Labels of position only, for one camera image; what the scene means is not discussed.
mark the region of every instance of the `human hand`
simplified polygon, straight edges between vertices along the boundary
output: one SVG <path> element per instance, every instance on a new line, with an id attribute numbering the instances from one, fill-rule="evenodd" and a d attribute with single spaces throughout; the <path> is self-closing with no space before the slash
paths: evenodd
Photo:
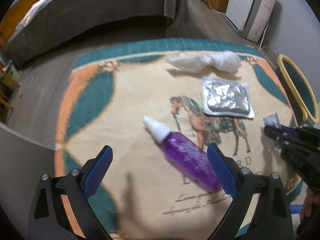
<path id="1" fill-rule="evenodd" d="M 313 190 L 309 187 L 307 188 L 307 196 L 304 200 L 301 213 L 300 213 L 300 221 L 304 218 L 304 216 L 310 217 L 312 211 L 312 204 L 320 205 L 320 194 L 316 195 Z"/>

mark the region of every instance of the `purple bottle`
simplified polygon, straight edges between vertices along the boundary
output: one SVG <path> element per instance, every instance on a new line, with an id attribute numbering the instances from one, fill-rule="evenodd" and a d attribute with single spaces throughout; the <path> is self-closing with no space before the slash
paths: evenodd
<path id="1" fill-rule="evenodd" d="M 203 150 L 182 133 L 172 132 L 169 127 L 149 116 L 144 117 L 143 123 L 161 145 L 168 161 L 180 172 L 205 190 L 221 188 L 218 177 Z"/>

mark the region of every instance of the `white cotton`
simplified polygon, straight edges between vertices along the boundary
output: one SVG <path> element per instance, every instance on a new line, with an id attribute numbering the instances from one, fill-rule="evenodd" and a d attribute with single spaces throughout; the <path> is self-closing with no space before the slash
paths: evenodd
<path id="1" fill-rule="evenodd" d="M 180 53 L 178 56 L 165 59 L 170 65 L 190 73 L 198 73 L 211 65 L 221 71 L 236 72 L 241 67 L 241 59 L 234 52 L 223 51 L 188 56 Z"/>

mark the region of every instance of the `horse print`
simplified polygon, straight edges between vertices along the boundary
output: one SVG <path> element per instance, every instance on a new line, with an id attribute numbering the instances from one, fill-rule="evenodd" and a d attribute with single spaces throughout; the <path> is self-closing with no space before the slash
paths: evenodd
<path id="1" fill-rule="evenodd" d="M 172 106 L 171 114 L 176 121 L 179 132 L 181 132 L 181 128 L 177 115 L 179 114 L 180 108 L 183 108 L 186 111 L 190 126 L 193 131 L 196 132 L 199 148 L 203 149 L 204 145 L 209 145 L 212 142 L 217 145 L 220 144 L 220 133 L 232 131 L 236 138 L 236 147 L 233 156 L 238 154 L 240 136 L 245 140 L 247 153 L 250 152 L 250 145 L 247 138 L 248 135 L 244 123 L 239 118 L 206 115 L 200 104 L 186 96 L 171 97 L 170 102 Z"/>

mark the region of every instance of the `bed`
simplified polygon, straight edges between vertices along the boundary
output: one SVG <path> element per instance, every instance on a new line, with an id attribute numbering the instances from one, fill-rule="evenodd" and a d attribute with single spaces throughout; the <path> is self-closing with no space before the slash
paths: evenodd
<path id="1" fill-rule="evenodd" d="M 187 0 L 39 0 L 7 41 L 7 54 L 21 68 L 92 27 L 136 16 L 171 19 L 165 35 L 173 37 L 188 20 Z"/>

